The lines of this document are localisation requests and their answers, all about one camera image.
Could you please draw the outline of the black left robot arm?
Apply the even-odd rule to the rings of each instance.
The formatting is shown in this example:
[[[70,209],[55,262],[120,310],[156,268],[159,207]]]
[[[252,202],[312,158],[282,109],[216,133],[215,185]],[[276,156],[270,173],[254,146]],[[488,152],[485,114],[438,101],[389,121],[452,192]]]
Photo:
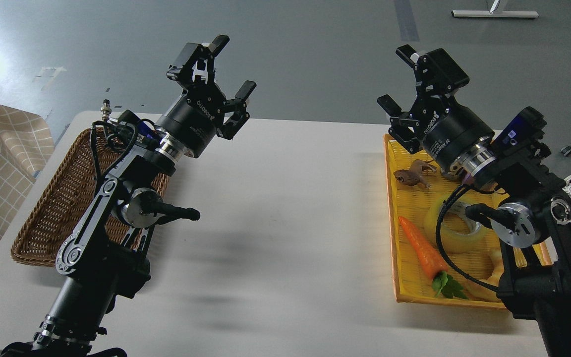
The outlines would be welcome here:
[[[126,110],[111,118],[108,100],[91,124],[95,170],[93,198],[55,255],[65,283],[32,341],[11,343],[2,357],[87,357],[117,296],[133,298],[150,280],[147,252],[154,228],[200,212],[163,201],[154,190],[159,174],[172,176],[183,156],[198,158],[209,142],[227,140],[249,119],[247,100],[256,88],[245,81],[227,99],[215,80],[215,58],[229,42],[187,43],[166,76],[182,94],[156,122]]]

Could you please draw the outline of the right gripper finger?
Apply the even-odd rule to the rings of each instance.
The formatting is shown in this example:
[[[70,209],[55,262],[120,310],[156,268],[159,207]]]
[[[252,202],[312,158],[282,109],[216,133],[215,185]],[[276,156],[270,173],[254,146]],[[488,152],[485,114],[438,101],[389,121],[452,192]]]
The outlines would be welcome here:
[[[423,151],[422,140],[427,126],[425,98],[417,95],[409,111],[403,111],[388,94],[378,98],[378,105],[389,117],[389,135],[411,154]]]
[[[441,100],[444,108],[462,105],[454,97],[455,92],[469,83],[469,77],[443,48],[419,54],[410,45],[396,49],[396,54],[414,70],[415,101],[413,108],[433,108],[431,99]]]

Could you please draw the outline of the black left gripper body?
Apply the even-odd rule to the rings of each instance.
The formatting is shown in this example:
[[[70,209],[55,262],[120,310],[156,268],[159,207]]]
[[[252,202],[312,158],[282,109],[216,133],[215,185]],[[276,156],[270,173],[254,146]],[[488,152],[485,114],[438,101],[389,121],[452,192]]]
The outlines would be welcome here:
[[[186,156],[199,158],[216,134],[214,118],[224,117],[217,110],[225,101],[216,83],[183,89],[181,96],[156,121],[156,128],[183,144]]]

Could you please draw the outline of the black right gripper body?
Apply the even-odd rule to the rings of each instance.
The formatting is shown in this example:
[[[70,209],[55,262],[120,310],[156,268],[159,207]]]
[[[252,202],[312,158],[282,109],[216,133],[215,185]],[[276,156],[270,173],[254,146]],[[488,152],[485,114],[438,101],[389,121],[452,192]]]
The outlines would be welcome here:
[[[414,129],[419,149],[449,171],[461,167],[460,156],[468,153],[471,146],[494,136],[492,128],[453,96],[416,100],[412,114],[419,119]]]

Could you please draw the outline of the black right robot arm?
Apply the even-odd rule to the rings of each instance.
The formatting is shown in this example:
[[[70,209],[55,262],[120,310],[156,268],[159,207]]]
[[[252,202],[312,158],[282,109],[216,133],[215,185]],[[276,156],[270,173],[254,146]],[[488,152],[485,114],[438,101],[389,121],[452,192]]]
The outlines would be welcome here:
[[[436,220],[440,253],[446,212],[470,189],[491,186],[508,197],[498,208],[476,204],[466,216],[498,235],[505,271],[496,292],[516,319],[537,322],[550,357],[571,356],[571,202],[565,182],[541,161],[550,155],[541,142],[546,121],[534,108],[521,110],[498,135],[454,93],[469,77],[438,48],[419,54],[410,45],[396,49],[412,68],[415,102],[409,111],[389,95],[377,99],[390,118],[390,136],[406,151],[426,153],[447,172],[464,170],[473,178],[444,202]]]

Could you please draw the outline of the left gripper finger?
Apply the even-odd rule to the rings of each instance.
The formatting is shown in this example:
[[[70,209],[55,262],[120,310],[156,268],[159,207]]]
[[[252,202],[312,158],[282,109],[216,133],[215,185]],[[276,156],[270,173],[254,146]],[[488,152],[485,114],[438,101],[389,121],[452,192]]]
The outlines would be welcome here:
[[[222,115],[231,114],[228,120],[218,120],[216,125],[216,135],[219,138],[232,140],[240,129],[247,123],[250,114],[247,111],[248,99],[252,92],[255,90],[257,84],[254,81],[245,81],[236,92],[233,99],[228,99],[222,106],[220,106],[219,113]]]
[[[186,43],[174,63],[168,67],[166,77],[184,90],[216,84],[215,58],[229,41],[229,36],[217,35],[210,43]]]

